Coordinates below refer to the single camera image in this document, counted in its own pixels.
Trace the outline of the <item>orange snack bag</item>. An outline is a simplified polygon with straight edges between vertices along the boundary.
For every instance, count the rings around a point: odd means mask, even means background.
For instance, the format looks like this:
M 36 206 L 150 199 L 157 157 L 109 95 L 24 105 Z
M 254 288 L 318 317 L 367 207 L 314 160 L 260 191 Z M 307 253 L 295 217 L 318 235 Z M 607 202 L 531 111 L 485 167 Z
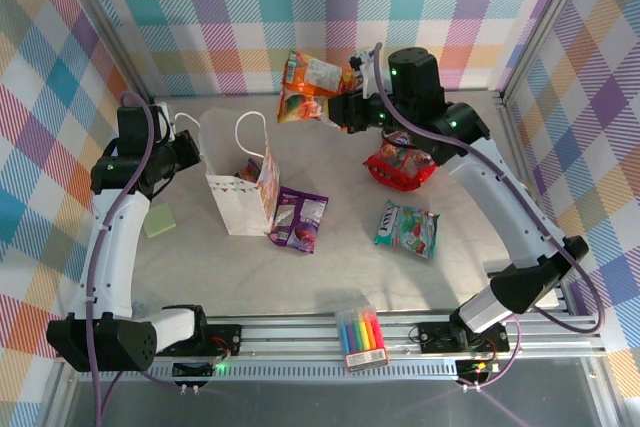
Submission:
M 359 86 L 354 72 L 299 51 L 290 51 L 284 64 L 277 122 L 317 120 L 329 126 L 328 101 Z

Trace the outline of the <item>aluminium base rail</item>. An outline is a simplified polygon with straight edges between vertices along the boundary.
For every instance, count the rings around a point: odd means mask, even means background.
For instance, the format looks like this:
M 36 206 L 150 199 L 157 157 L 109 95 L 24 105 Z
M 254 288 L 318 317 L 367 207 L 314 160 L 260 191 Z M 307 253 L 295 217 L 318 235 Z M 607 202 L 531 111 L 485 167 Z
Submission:
M 117 372 L 144 372 L 182 387 L 213 379 L 363 381 L 454 380 L 479 384 L 506 364 L 520 359 L 601 357 L 605 353 L 599 335 L 579 335 L 537 314 L 499 324 L 506 328 L 507 353 L 423 354 L 417 337 L 422 322 L 448 322 L 444 315 L 427 313 L 378 314 L 389 355 L 386 367 L 348 374 L 342 357 L 333 314 L 327 316 L 276 316 L 206 318 L 206 324 L 240 324 L 241 346 L 237 356 L 229 352 L 216 357 L 156 356 L 144 371 L 103 371 L 109 379 Z M 589 328 L 589 316 L 567 316 L 565 322 Z

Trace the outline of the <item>aluminium frame post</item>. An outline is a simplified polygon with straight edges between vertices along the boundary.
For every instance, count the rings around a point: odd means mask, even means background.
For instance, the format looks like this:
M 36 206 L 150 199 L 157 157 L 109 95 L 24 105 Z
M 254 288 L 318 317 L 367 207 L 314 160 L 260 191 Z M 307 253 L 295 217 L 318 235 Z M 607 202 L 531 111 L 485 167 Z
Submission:
M 518 40 L 509 51 L 509 58 L 491 89 L 507 104 L 524 81 L 568 0 L 526 0 L 523 8 L 528 16 L 517 28 Z
M 127 85 L 132 87 L 146 101 L 153 101 L 151 95 L 143 83 L 133 61 L 125 50 L 123 42 L 119 39 L 114 24 L 103 8 L 100 0 L 79 0 L 81 6 L 98 36 L 111 54 L 116 66 L 120 69 Z

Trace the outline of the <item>purple snack bag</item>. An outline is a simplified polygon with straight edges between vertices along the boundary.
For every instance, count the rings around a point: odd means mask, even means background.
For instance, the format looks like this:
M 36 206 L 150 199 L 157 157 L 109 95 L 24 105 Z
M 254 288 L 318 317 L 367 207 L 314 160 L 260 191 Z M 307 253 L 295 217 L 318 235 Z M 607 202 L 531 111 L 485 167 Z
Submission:
M 269 239 L 277 246 L 313 254 L 329 198 L 281 187 Z
M 261 174 L 260 165 L 253 159 L 248 159 L 247 164 L 239 169 L 234 176 L 246 182 L 256 183 Z

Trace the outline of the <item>green sticky note pad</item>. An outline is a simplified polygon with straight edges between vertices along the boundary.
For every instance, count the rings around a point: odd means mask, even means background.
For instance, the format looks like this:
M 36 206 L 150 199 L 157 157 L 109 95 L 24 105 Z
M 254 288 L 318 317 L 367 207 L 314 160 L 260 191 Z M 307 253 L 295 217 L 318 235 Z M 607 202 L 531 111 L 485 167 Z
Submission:
M 151 239 L 176 227 L 172 209 L 168 203 L 152 206 L 143 221 L 146 236 Z

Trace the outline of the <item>teal candy bag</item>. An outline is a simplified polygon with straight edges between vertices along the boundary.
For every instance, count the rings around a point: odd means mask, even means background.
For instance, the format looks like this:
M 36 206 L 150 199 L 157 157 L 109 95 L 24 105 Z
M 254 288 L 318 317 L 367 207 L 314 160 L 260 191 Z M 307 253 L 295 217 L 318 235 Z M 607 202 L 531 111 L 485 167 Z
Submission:
M 431 259 L 436 247 L 439 217 L 424 209 L 387 201 L 374 243 L 399 247 Z

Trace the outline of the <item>red candy bag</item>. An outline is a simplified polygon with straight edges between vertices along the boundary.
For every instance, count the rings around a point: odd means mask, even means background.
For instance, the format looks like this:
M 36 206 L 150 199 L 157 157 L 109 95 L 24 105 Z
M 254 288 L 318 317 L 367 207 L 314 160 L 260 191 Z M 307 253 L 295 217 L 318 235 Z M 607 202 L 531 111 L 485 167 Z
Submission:
M 381 132 L 380 148 L 363 165 L 380 184 L 402 192 L 420 188 L 436 170 L 436 163 L 417 149 L 406 132 Z

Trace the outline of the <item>white patterned paper bag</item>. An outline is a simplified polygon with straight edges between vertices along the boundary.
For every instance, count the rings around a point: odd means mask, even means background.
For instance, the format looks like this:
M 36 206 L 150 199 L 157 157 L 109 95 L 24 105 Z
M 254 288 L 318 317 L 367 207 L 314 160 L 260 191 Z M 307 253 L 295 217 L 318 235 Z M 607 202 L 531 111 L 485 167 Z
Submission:
M 264 114 L 211 108 L 195 118 L 177 112 L 198 128 L 205 178 L 230 235 L 262 236 L 271 230 L 280 189 L 280 169 L 272 152 Z M 256 183 L 234 174 L 253 159 L 261 167 Z

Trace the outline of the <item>aluminium side rail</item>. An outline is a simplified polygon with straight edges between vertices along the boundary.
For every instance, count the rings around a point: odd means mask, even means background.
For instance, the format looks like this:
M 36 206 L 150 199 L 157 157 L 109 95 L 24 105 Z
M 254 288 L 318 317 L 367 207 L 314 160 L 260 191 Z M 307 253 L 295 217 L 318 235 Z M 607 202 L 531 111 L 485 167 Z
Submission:
M 521 136 L 518 133 L 518 130 L 515 125 L 515 121 L 513 120 L 513 116 L 510 113 L 509 107 L 507 105 L 507 101 L 502 97 L 495 97 L 494 102 L 496 105 L 496 109 L 499 114 L 499 118 L 501 120 L 502 127 L 505 132 L 505 137 L 509 143 L 512 156 L 514 158 L 514 162 L 518 165 L 519 174 L 517 174 L 517 178 L 524 185 L 525 190 L 528 192 L 528 196 L 533 200 L 533 203 L 536 207 L 541 209 L 540 219 L 544 221 L 546 219 L 546 213 L 544 209 L 540 206 L 540 194 L 539 191 L 533 181 L 533 177 L 529 172 L 529 165 L 527 163 L 524 144 L 522 142 Z M 605 324 L 605 308 L 602 302 L 602 298 L 598 293 L 595 284 L 588 277 L 588 274 L 584 270 L 584 268 L 580 265 L 578 259 L 569 259 L 569 251 L 567 247 L 562 247 L 558 244 L 560 248 L 560 256 L 562 259 L 566 260 L 570 265 L 570 273 L 576 273 L 587 285 L 588 290 L 593 295 L 595 304 L 596 304 L 596 312 L 597 315 L 593 317 L 595 321 L 594 325 L 589 328 L 579 328 L 570 323 L 562 321 L 558 317 L 554 317 L 549 311 L 544 310 L 534 304 L 531 307 L 531 312 L 535 312 L 537 315 L 542 316 L 544 319 L 550 321 L 551 323 L 561 327 L 564 330 L 569 332 L 579 334 L 579 335 L 599 335 L 602 327 Z

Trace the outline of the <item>pack of coloured markers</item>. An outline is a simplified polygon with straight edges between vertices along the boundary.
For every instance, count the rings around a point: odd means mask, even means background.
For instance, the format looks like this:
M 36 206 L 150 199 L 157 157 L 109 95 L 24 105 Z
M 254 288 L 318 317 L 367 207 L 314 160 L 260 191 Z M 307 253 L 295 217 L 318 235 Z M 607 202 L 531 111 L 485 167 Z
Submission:
M 348 374 L 389 364 L 381 324 L 372 304 L 336 311 L 334 319 Z

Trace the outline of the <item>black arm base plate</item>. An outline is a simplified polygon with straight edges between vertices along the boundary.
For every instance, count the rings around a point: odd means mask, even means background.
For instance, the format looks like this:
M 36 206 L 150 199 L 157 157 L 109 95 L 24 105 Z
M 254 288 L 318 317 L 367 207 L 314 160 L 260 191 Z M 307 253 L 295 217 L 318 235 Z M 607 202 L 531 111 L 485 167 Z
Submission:
M 494 324 L 482 333 L 456 329 L 450 322 L 422 322 L 417 327 L 417 340 L 423 354 L 510 351 L 506 328 L 501 324 Z
M 227 352 L 237 356 L 241 346 L 240 324 L 206 324 L 195 334 L 158 353 L 161 357 L 216 357 Z

